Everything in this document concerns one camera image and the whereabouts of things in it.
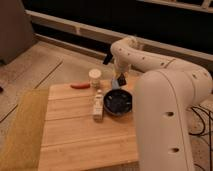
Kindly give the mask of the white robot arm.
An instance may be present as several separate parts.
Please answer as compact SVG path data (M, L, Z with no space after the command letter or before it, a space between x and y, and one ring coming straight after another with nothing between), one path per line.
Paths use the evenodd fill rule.
M213 78L192 62L143 51L128 36L111 45L115 73L142 72L133 91L140 171L195 171L186 110L213 90Z

